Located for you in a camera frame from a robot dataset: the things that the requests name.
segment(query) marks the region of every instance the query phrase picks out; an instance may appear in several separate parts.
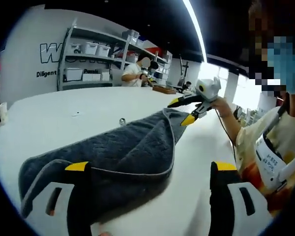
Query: ceiling light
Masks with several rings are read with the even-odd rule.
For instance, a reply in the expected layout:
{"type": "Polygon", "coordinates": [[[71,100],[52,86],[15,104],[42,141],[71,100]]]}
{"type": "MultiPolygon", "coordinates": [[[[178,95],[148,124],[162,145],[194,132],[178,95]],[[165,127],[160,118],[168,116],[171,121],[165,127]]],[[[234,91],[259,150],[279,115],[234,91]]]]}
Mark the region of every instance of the ceiling light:
{"type": "Polygon", "coordinates": [[[186,8],[187,8],[187,10],[189,12],[189,15],[191,17],[193,26],[196,28],[198,39],[199,39],[199,42],[200,42],[200,48],[201,48],[201,51],[202,51],[203,60],[204,60],[204,62],[207,62],[207,54],[206,54],[206,49],[205,49],[205,43],[203,42],[203,38],[202,38],[202,34],[201,34],[201,30],[200,30],[200,26],[199,26],[196,14],[195,14],[189,0],[182,0],[182,1],[185,4],[185,6],[186,6],[186,8]]]}

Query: black cable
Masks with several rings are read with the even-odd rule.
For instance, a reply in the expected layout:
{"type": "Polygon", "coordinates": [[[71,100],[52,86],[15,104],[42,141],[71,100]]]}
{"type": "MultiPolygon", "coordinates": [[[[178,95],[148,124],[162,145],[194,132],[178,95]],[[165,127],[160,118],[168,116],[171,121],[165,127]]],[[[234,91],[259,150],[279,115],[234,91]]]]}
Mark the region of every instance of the black cable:
{"type": "Polygon", "coordinates": [[[233,145],[233,153],[234,153],[234,159],[235,159],[235,163],[236,163],[235,145],[234,145],[234,143],[233,143],[233,141],[232,141],[231,137],[230,137],[230,136],[229,136],[229,134],[227,133],[227,131],[226,131],[226,129],[225,129],[225,127],[224,127],[224,125],[223,125],[223,122],[222,122],[222,120],[221,120],[221,117],[218,115],[218,113],[217,113],[217,111],[216,111],[216,110],[215,110],[215,112],[216,112],[216,114],[217,114],[217,117],[219,118],[219,120],[220,120],[220,122],[221,122],[221,125],[222,125],[222,127],[223,127],[223,129],[224,129],[225,133],[227,134],[228,138],[230,139],[230,141],[231,141],[231,143],[232,143],[232,145],[233,145]]]}

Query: gray towel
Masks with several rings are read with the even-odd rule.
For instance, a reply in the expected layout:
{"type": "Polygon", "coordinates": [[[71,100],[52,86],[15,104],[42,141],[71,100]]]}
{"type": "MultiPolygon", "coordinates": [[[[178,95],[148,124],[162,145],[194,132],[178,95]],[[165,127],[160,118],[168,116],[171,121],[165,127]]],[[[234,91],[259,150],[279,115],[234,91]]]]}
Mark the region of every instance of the gray towel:
{"type": "Polygon", "coordinates": [[[188,113],[164,109],[125,126],[29,158],[19,173],[21,213],[72,163],[91,165],[92,219],[142,197],[164,182],[174,164],[175,144],[188,113]]]}

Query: white table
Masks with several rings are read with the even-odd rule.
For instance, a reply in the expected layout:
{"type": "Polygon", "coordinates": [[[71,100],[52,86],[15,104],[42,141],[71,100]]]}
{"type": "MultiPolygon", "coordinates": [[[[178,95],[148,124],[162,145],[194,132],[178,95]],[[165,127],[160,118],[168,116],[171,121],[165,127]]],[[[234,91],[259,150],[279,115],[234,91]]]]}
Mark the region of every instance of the white table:
{"type": "MultiPolygon", "coordinates": [[[[29,157],[144,118],[175,97],[151,88],[86,88],[53,92],[15,102],[8,123],[0,127],[0,180],[20,209],[18,172],[29,157]]],[[[190,112],[194,104],[179,108],[190,112]]],[[[175,149],[175,165],[166,190],[145,205],[105,224],[113,235],[184,234],[202,186],[207,188],[210,163],[234,163],[227,136],[215,111],[187,127],[175,149]]]]}

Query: blue face mask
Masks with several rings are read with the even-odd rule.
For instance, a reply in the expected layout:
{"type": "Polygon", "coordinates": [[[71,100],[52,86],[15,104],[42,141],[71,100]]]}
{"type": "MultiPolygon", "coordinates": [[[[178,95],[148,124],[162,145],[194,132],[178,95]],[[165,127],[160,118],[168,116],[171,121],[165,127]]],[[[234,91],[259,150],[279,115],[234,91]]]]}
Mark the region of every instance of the blue face mask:
{"type": "Polygon", "coordinates": [[[286,85],[286,92],[295,94],[295,52],[286,37],[274,37],[274,43],[268,43],[267,65],[273,67],[274,79],[286,85]]]}

